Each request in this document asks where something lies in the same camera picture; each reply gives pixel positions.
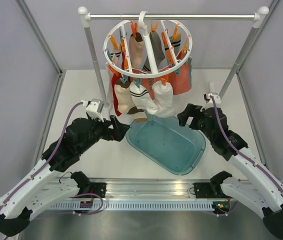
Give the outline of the white fluffy sock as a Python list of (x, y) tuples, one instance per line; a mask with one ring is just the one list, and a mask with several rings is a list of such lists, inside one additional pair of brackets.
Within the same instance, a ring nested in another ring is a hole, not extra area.
[(169, 82), (162, 84), (157, 81), (152, 85), (154, 93), (154, 102), (158, 106), (155, 113), (157, 117), (168, 118), (174, 115), (175, 110), (173, 107), (173, 88)]

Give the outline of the white black-striped sock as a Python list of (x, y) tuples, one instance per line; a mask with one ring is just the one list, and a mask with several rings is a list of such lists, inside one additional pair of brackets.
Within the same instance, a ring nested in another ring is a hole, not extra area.
[(158, 106), (154, 103), (149, 91), (144, 86), (137, 86), (135, 82), (132, 82), (129, 91), (137, 109), (146, 110), (150, 115), (154, 115), (158, 111)]

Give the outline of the red sock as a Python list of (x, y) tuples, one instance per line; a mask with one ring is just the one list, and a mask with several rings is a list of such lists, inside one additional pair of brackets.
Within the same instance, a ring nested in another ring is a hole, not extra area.
[(112, 78), (111, 78), (111, 90), (112, 90), (112, 96), (113, 96), (113, 107), (114, 107), (114, 111), (115, 111), (115, 113), (116, 113), (116, 115), (118, 117), (122, 114), (118, 110), (119, 103), (118, 103), (118, 99), (117, 99), (117, 96), (116, 96), (116, 93), (115, 93), (115, 83), (119, 79), (120, 79), (120, 76), (117, 76), (116, 74), (112, 75)]

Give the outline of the white cloth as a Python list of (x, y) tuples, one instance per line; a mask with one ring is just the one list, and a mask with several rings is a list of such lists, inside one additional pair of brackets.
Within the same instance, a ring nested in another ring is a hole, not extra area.
[(108, 109), (109, 111), (111, 111), (114, 106), (113, 87), (112, 87), (112, 79), (113, 79), (114, 73), (109, 68), (110, 64), (108, 62), (105, 64), (105, 66), (106, 66), (107, 75), (108, 75), (108, 84), (107, 84), (108, 90), (106, 94), (106, 100), (109, 103)]

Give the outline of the white round clip hanger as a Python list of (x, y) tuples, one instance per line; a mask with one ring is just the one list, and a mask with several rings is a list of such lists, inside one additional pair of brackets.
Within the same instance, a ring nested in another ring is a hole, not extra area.
[[(114, 71), (124, 75), (124, 76), (129, 76), (131, 78), (138, 78), (138, 79), (154, 79), (154, 78), (159, 78), (162, 76), (166, 76), (171, 72), (175, 72), (178, 70), (184, 63), (187, 61), (187, 59), (191, 56), (191, 49), (193, 47), (193, 39), (191, 36), (190, 31), (186, 28), (184, 24), (179, 22), (177, 19), (176, 15), (172, 16), (164, 16), (163, 14), (160, 15), (150, 15), (148, 14), (147, 11), (141, 11), (139, 15), (134, 16), (134, 15), (114, 15), (113, 18), (119, 18), (122, 20), (122, 22), (118, 23), (116, 26), (114, 26), (110, 32), (108, 33), (107, 37), (104, 40), (103, 43), (103, 50), (104, 50), (104, 56), (106, 57), (107, 62), (109, 63), (109, 67), (111, 67)], [(136, 30), (141, 29), (141, 36), (144, 41), (144, 47), (146, 49), (147, 57), (149, 60), (150, 64), (150, 69), (151, 71), (149, 73), (134, 73), (132, 64), (131, 64), (131, 58), (130, 58), (130, 53), (129, 49), (127, 47), (127, 38), (126, 38), (126, 30), (125, 30), (125, 25), (128, 23), (131, 23), (132, 20), (138, 19), (137, 23), (132, 24), (132, 33), (135, 36), (136, 35)], [(150, 19), (150, 20), (159, 20), (161, 23), (161, 26), (163, 28), (163, 39), (162, 42), (168, 46), (168, 52), (167, 56), (169, 59), (170, 64), (165, 67), (163, 71), (159, 72), (159, 69), (157, 68), (155, 57), (154, 57), (154, 52), (152, 48), (152, 43), (150, 40), (150, 34), (153, 33), (156, 29), (152, 28), (151, 31), (148, 31), (148, 25), (145, 23), (145, 19)], [(165, 21), (171, 22), (175, 24), (175, 29), (174, 29), (174, 36), (177, 36), (177, 30), (178, 28), (181, 28), (184, 33), (186, 34), (185, 38), (185, 44), (184, 47), (181, 51), (186, 52), (185, 57), (183, 60), (177, 60), (177, 55), (174, 52), (174, 47), (172, 46), (169, 35), (168, 35), (168, 29), (165, 26)], [(125, 58), (123, 60), (124, 62), (124, 69), (121, 69), (120, 67), (117, 67), (112, 60), (110, 59), (110, 54), (108, 53), (108, 43), (109, 41), (112, 42), (112, 45), (114, 47), (117, 46), (117, 43), (114, 39), (113, 33), (115, 31), (119, 30), (120, 33), (122, 34), (122, 41), (123, 43), (121, 44), (122, 47), (125, 49)]]

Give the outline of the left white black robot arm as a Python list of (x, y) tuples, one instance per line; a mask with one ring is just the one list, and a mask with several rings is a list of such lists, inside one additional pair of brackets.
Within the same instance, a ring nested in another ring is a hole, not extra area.
[(129, 129), (114, 115), (109, 120), (73, 120), (17, 186), (0, 197), (0, 233), (13, 237), (54, 204), (75, 196), (87, 197), (92, 192), (91, 181), (82, 171), (73, 172), (68, 180), (44, 193), (40, 190), (77, 163), (99, 140), (120, 142)]

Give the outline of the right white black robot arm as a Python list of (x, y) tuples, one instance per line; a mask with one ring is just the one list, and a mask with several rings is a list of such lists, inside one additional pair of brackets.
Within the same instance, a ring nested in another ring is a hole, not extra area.
[(204, 109), (189, 103), (177, 115), (179, 125), (184, 127), (192, 118), (189, 128), (201, 131), (210, 141), (213, 150), (240, 170), (255, 187), (253, 190), (241, 184), (226, 171), (211, 178), (210, 193), (220, 198), (230, 196), (255, 212), (267, 230), (283, 240), (283, 183), (254, 156), (248, 144), (229, 129), (227, 117), (217, 107)]

